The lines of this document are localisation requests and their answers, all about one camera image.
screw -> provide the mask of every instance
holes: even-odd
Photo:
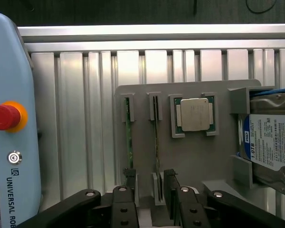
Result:
[[[86,196],[94,196],[95,195],[95,193],[93,193],[93,192],[88,192],[87,194],[86,194]]]
[[[181,187],[181,189],[180,189],[180,190],[182,190],[182,191],[184,191],[184,192],[189,191],[189,189],[188,189],[187,187]]]
[[[194,221],[193,224],[197,227],[201,226],[201,222],[198,220]]]
[[[220,193],[220,192],[214,192],[213,195],[215,195],[215,196],[218,197],[218,198],[223,197],[223,194]]]
[[[121,221],[121,222],[120,222],[120,224],[121,224],[122,226],[126,226],[126,225],[128,225],[128,224],[129,224],[129,222],[128,222],[128,221],[126,221],[126,220],[124,220],[124,221]]]

emergency stop button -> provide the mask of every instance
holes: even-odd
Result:
[[[0,131],[16,127],[21,120],[21,114],[17,108],[11,105],[0,104]]]

cable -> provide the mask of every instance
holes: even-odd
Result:
[[[254,14],[262,14],[262,13],[266,13],[266,12],[270,11],[270,10],[276,5],[276,2],[277,2],[277,0],[275,0],[274,3],[272,4],[272,6],[269,7],[268,9],[266,9],[266,10],[263,10],[263,11],[253,11],[253,10],[250,8],[250,6],[248,5],[248,0],[246,0],[246,7],[247,7],[247,9],[248,9],[251,13],[254,13]]]

